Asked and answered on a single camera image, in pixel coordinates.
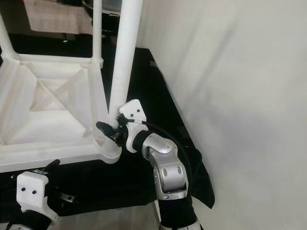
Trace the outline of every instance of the white plastic chair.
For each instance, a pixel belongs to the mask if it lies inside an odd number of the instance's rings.
[[[18,54],[0,15],[0,173],[121,153],[96,127],[116,126],[126,102],[143,0],[123,0],[109,113],[101,78],[102,1],[94,0],[92,58]]]

